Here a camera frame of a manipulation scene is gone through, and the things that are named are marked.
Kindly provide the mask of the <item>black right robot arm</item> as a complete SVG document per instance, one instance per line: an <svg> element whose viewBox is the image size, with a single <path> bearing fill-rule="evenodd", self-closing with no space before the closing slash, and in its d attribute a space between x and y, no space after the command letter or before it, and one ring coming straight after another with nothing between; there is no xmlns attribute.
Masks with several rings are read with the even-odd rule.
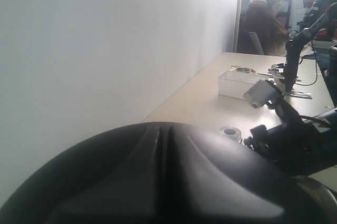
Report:
<svg viewBox="0 0 337 224"><path fill-rule="evenodd" d="M242 144L291 176L309 176L336 166L336 109L250 131Z"/></svg>

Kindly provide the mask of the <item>black background robot arm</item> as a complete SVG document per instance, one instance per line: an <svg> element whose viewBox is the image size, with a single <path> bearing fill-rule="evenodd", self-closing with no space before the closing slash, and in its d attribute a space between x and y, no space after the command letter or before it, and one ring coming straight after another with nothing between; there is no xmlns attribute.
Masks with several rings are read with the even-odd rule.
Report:
<svg viewBox="0 0 337 224"><path fill-rule="evenodd" d="M314 0L310 11L299 22L301 31L286 44L283 77L285 92L290 93L296 82L300 53L323 28L336 25L336 0Z"/></svg>

